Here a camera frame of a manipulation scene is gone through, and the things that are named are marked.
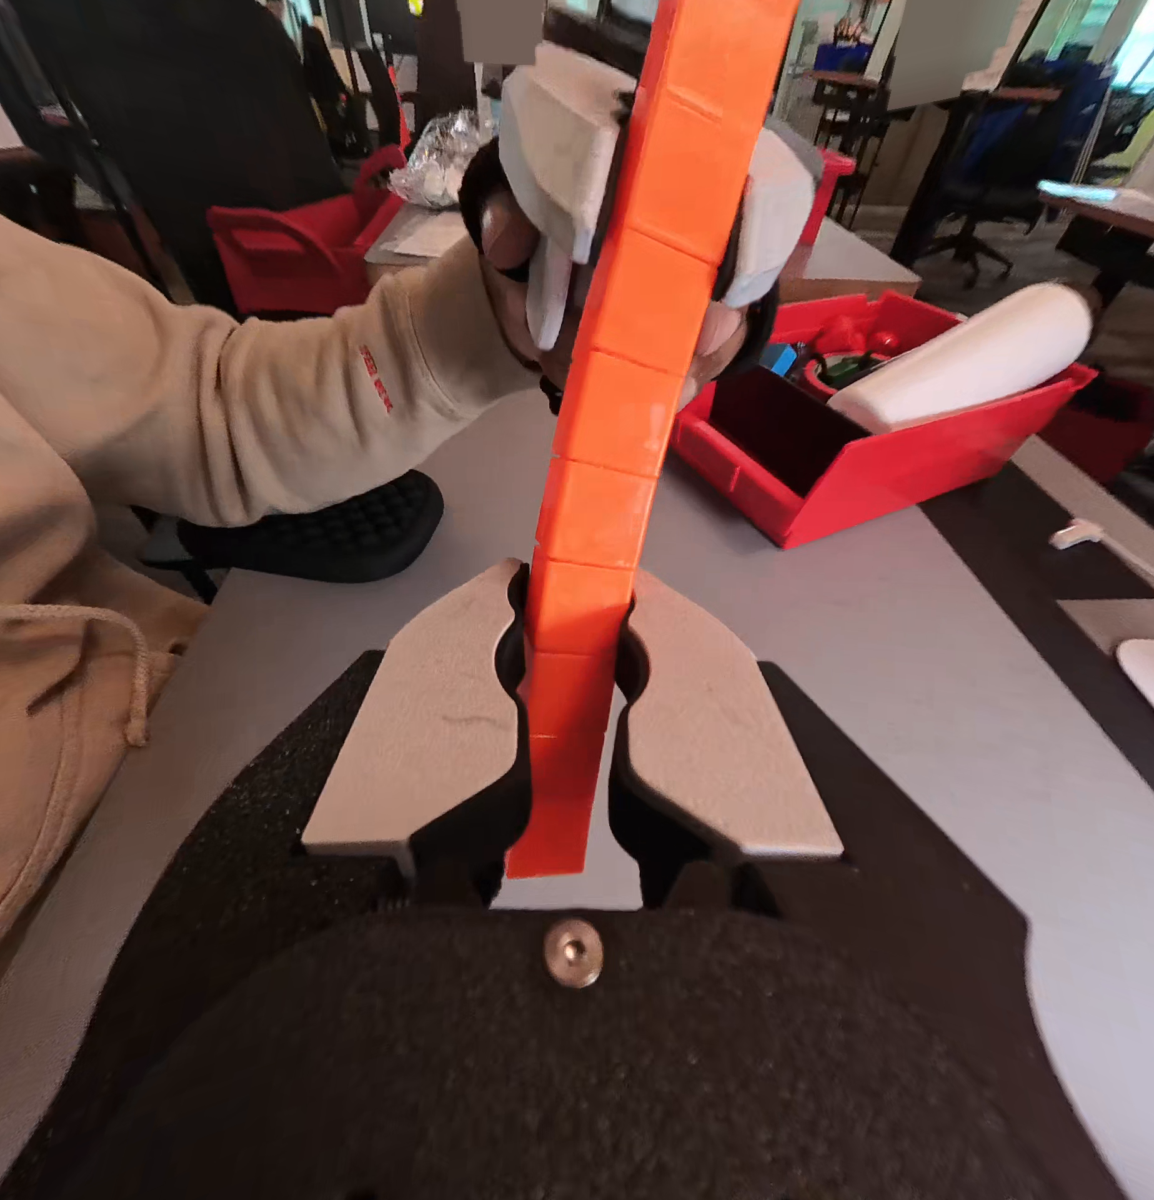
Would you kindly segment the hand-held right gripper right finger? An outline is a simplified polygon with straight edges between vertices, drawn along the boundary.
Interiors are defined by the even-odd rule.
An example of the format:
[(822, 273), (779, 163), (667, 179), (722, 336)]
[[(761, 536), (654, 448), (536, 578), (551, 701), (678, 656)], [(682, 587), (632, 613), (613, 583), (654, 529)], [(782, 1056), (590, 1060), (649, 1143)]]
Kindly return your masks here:
[(614, 760), (649, 811), (727, 864), (844, 859), (758, 654), (654, 573), (632, 583), (614, 686)]

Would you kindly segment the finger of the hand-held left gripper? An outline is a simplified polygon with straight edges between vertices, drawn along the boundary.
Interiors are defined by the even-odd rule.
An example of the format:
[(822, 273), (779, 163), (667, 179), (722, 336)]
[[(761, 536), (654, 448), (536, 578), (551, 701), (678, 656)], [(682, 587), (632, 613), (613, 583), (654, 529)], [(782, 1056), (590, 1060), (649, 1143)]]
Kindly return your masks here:
[(499, 92), (499, 173), (538, 233), (526, 267), (536, 350), (556, 350), (571, 268), (595, 262), (632, 94), (627, 72), (556, 45), (538, 45)]
[(738, 198), (736, 249), (717, 302), (761, 302), (785, 268), (818, 201), (818, 147), (795, 127), (761, 127)]

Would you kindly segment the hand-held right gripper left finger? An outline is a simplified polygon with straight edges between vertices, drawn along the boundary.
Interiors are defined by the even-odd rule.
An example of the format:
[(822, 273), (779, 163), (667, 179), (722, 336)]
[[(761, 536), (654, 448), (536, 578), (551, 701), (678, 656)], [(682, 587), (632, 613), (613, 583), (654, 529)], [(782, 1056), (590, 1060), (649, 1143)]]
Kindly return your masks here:
[(303, 824), (309, 855), (506, 859), (528, 822), (520, 701), (497, 670), (520, 558), (424, 605), (371, 686)]

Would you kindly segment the orange segmented plastic bar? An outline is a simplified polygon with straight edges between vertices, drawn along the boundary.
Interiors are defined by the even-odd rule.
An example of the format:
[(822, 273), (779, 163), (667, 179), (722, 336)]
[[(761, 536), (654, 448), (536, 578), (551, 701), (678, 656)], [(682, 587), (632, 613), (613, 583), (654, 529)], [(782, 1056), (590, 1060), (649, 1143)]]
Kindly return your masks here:
[(526, 588), (528, 824), (509, 881), (583, 874), (614, 644), (675, 400), (795, 5), (658, 5), (595, 233)]

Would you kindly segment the red plastic bin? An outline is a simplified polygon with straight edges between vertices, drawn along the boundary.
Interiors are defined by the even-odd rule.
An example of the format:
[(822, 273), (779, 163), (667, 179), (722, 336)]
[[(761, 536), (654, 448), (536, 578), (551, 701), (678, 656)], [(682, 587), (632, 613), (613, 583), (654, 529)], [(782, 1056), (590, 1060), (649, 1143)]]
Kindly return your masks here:
[[(806, 345), (833, 315), (858, 315), (868, 330), (896, 335), (896, 356), (963, 326), (963, 315), (896, 292), (886, 292), (881, 300), (833, 296), (782, 308), (775, 343)], [(868, 441), (848, 444), (802, 501), (711, 426), (714, 385), (678, 412), (673, 454), (775, 549), (802, 549), (1002, 475), (1002, 464), (1085, 385), (1091, 367), (1071, 362), (1031, 392), (943, 413), (922, 426), (872, 433)], [(818, 373), (806, 373), (801, 389), (822, 400), (833, 399)]]

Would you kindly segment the person's left forearm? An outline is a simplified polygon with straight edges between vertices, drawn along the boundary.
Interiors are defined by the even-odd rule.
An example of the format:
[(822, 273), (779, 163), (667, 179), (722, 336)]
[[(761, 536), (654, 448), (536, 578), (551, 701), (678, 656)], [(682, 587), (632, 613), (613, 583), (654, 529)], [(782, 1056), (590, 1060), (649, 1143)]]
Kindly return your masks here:
[(318, 321), (213, 330), (197, 389), (197, 501), (183, 518), (250, 525), (318, 512), (424, 464), (483, 412), (536, 385), (509, 345), (520, 300), (476, 242), (376, 281)]

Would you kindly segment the clear plastic wrap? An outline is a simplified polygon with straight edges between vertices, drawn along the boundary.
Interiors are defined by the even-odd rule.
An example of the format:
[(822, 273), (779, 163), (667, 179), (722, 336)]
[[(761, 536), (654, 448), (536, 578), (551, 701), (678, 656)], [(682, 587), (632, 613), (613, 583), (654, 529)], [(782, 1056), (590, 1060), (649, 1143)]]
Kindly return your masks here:
[(492, 124), (476, 108), (431, 116), (404, 167), (387, 173), (387, 192), (431, 213), (459, 208), (463, 177), (488, 139)]

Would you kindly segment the red ribbed crate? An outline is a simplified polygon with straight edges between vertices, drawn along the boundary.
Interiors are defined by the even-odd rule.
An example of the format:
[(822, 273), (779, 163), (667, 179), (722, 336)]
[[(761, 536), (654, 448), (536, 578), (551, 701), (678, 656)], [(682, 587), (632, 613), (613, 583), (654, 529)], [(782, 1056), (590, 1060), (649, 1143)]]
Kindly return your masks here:
[(826, 213), (833, 204), (837, 185), (855, 177), (855, 157), (851, 155), (837, 155), (837, 151), (818, 151), (818, 155), (822, 155), (826, 173), (822, 173), (822, 185), (818, 185), (818, 198), (811, 198), (811, 213), (806, 213), (806, 225), (802, 225), (802, 239), (801, 239), (806, 249), (822, 234), (822, 223), (826, 223)]

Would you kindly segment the wooden table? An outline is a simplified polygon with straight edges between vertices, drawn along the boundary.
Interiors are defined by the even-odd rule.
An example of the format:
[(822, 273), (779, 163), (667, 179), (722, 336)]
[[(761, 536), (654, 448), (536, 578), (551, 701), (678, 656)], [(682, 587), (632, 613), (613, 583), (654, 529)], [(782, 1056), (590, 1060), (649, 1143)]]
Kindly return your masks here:
[[(368, 249), (368, 281), (427, 267), (431, 256), (404, 256), (404, 239), (427, 239), (427, 242), (455, 242), (467, 234), (459, 213), (427, 213), (420, 204), (402, 204), (399, 220), (376, 234)], [(795, 249), (782, 280), (779, 280), (779, 300), (782, 302), (818, 302), (833, 296), (863, 296), (881, 300), (886, 292), (896, 296), (920, 296), (920, 273), (891, 262), (881, 249), (863, 242), (855, 233), (837, 225), (833, 220), (822, 223), (811, 249)]]

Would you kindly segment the red plastic toy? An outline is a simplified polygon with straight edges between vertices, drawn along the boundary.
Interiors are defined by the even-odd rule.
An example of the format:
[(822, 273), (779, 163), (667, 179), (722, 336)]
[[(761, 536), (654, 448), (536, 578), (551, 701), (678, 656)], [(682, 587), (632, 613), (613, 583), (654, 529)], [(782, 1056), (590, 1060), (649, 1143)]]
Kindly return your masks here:
[(858, 315), (833, 315), (806, 336), (811, 356), (878, 356), (894, 359), (900, 350), (900, 336), (891, 330), (868, 330)]

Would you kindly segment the wooden standing desk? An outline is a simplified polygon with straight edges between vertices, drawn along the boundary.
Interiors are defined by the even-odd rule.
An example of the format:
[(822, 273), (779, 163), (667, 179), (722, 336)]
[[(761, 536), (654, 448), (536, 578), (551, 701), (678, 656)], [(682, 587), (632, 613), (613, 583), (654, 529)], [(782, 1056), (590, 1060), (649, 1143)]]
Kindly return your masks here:
[[(826, 82), (826, 86), (848, 86), (848, 92), (886, 92), (881, 82), (863, 79), (863, 72), (826, 72), (826, 67), (806, 67), (801, 72), (801, 82)], [(987, 99), (1006, 99), (1006, 101), (1057, 101), (1059, 92), (1057, 86), (997, 86), (987, 92)]]

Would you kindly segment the red tote bag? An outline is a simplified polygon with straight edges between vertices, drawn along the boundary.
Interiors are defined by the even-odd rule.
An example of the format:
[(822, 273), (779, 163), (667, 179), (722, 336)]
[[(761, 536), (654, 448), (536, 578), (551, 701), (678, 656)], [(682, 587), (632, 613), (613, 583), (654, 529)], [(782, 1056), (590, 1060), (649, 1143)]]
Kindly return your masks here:
[(371, 292), (368, 249), (402, 213), (387, 177), (404, 167), (399, 147), (380, 147), (352, 192), (300, 208), (203, 213), (238, 315), (335, 315)]

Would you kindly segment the black office chair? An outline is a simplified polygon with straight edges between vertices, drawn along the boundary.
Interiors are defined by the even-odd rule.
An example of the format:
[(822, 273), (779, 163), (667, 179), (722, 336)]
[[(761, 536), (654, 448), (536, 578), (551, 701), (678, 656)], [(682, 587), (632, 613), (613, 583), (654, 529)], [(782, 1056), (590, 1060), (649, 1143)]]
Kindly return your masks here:
[(16, 0), (12, 12), (191, 300), (238, 315), (211, 208), (287, 213), (346, 192), (287, 26), (258, 0)]
[(949, 234), (938, 233), (920, 254), (920, 262), (951, 256), (964, 268), (963, 280), (964, 292), (980, 286), (983, 262), (1002, 267), (1002, 281), (1011, 273), (1011, 262), (980, 234), (983, 223), (1002, 223), (1002, 225), (1016, 223), (1031, 234), (1043, 220), (1039, 190), (949, 185), (939, 201), (943, 201), (939, 223), (958, 223), (958, 233)]

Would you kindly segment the black bin divider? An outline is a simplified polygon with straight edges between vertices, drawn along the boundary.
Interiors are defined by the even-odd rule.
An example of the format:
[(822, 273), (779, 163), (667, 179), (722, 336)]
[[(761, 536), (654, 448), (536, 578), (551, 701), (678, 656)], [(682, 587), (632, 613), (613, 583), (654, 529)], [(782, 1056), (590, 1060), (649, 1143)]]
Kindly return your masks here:
[(831, 412), (822, 399), (806, 399), (770, 367), (722, 375), (714, 385), (711, 426), (801, 501), (822, 483), (848, 444), (868, 441), (858, 423)]

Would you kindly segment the white cylindrical bottle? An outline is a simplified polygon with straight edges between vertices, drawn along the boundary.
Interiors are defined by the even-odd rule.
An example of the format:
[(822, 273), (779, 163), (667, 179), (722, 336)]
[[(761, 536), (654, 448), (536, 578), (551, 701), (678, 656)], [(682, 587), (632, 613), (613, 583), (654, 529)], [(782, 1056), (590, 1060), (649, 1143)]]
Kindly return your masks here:
[(1070, 281), (1036, 281), (837, 389), (831, 412), (863, 433), (922, 426), (1057, 382), (1091, 336), (1091, 300)]

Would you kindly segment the blue bags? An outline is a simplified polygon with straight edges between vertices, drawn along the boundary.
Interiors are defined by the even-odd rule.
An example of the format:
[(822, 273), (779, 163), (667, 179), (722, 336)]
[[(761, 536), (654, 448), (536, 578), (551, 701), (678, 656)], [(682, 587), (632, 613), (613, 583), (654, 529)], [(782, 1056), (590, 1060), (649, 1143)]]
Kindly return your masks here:
[(1070, 185), (1109, 99), (1111, 67), (1085, 57), (1036, 52), (1006, 72), (1006, 86), (1057, 92), (1057, 99), (991, 99), (980, 113), (949, 179), (963, 190), (1036, 190), (1043, 179)]

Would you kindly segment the red fabric bag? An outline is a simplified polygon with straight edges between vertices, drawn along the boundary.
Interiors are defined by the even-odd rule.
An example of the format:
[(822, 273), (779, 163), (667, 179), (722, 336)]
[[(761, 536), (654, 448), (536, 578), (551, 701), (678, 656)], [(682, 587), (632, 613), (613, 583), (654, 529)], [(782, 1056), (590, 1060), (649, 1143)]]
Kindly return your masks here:
[(1057, 412), (1039, 441), (1109, 486), (1154, 441), (1154, 389), (1096, 373), (1096, 382)]

